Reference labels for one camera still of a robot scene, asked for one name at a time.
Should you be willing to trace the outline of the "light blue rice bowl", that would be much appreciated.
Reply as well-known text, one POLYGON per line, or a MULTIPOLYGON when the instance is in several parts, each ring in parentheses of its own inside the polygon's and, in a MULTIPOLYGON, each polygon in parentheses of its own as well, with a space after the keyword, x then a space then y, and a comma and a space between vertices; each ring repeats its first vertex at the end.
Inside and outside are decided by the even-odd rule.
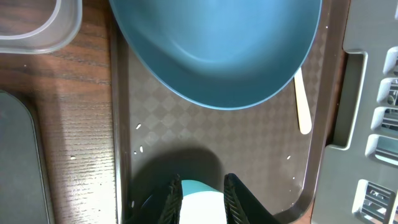
POLYGON ((227 224, 224 194, 196 180, 182 181, 179 224, 227 224))

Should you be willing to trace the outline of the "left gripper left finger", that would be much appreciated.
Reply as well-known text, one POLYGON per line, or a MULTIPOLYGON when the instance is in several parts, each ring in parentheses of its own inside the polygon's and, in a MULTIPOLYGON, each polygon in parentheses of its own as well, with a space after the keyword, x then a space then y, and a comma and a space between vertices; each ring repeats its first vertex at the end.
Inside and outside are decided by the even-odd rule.
POLYGON ((183 201, 182 180, 179 175, 153 191, 138 213, 127 224, 179 224, 183 201))

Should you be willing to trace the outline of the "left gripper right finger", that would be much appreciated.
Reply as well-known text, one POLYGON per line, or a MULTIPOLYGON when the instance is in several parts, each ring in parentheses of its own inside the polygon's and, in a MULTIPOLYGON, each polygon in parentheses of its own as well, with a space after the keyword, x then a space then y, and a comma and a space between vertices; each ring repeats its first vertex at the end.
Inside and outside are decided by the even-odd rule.
POLYGON ((224 177, 227 224, 280 224, 233 173, 224 177))

